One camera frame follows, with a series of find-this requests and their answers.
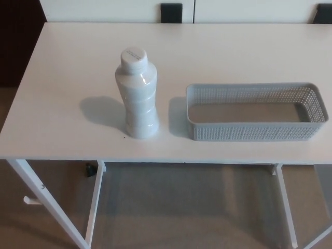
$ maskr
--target table top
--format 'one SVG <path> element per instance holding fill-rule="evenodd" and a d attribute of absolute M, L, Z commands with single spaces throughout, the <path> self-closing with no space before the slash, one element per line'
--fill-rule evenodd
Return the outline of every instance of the table top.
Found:
<path fill-rule="evenodd" d="M 158 134 L 125 133 L 114 72 L 140 46 L 158 70 Z M 312 82 L 332 110 L 332 25 L 46 23 L 0 134 L 0 158 L 332 163 L 332 122 L 304 142 L 195 142 L 193 83 Z"/>

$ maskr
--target gray basket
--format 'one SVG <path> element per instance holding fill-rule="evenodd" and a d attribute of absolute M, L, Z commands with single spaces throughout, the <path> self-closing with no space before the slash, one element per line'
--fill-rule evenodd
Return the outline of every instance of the gray basket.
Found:
<path fill-rule="evenodd" d="M 196 141 L 302 141 L 328 120 L 310 83 L 193 84 L 186 95 Z"/>

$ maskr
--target table leg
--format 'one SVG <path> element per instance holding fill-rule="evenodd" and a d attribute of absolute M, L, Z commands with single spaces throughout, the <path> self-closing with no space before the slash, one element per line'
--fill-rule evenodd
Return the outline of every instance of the table leg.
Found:
<path fill-rule="evenodd" d="M 76 229 L 68 216 L 61 209 L 57 201 L 41 182 L 39 177 L 24 159 L 8 160 L 12 168 L 18 173 L 22 180 L 27 184 L 29 189 L 36 195 L 38 200 L 46 207 L 46 209 L 57 220 L 61 227 L 68 233 L 72 240 L 80 249 L 89 249 L 90 246 L 84 240 L 82 235 Z"/>
<path fill-rule="evenodd" d="M 89 246 L 91 246 L 91 243 L 92 243 L 95 217 L 96 217 L 97 208 L 98 208 L 100 187 L 102 185 L 103 173 L 105 171 L 106 171 L 105 162 L 104 161 L 98 161 L 98 169 L 97 169 L 97 175 L 96 175 L 95 184 L 94 184 L 94 190 L 93 190 L 93 196 L 92 196 L 92 203 L 91 203 L 87 233 L 86 233 L 86 236 L 85 236 L 85 241 L 89 244 Z"/>
<path fill-rule="evenodd" d="M 328 236 L 332 232 L 332 226 L 329 226 L 324 232 L 318 235 L 312 242 L 310 242 L 304 249 L 310 249 L 318 242 L 320 242 L 323 238 Z"/>
<path fill-rule="evenodd" d="M 297 245 L 295 228 L 294 228 L 293 219 L 292 219 L 291 207 L 289 206 L 289 201 L 288 201 L 287 192 L 286 192 L 286 185 L 285 185 L 284 176 L 282 174 L 281 168 L 282 168 L 282 163 L 275 164 L 272 169 L 272 174 L 276 176 L 277 181 L 278 181 L 279 191 L 280 191 L 282 203 L 284 206 L 285 216 L 286 216 L 289 239 L 292 243 L 292 247 L 297 248 L 298 245 Z"/>

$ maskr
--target white bottle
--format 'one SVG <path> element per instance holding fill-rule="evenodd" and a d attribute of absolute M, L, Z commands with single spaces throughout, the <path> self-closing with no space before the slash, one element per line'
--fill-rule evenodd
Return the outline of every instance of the white bottle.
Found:
<path fill-rule="evenodd" d="M 146 52 L 130 47 L 121 53 L 121 65 L 115 71 L 124 106 L 126 128 L 130 136 L 145 139 L 159 128 L 155 106 L 157 70 L 148 61 Z"/>

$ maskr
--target bottle cap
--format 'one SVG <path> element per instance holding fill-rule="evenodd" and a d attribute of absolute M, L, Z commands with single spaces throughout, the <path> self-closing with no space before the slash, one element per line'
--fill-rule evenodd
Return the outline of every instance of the bottle cap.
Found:
<path fill-rule="evenodd" d="M 130 47 L 121 53 L 121 67 L 127 72 L 142 70 L 147 64 L 147 55 L 142 48 Z"/>

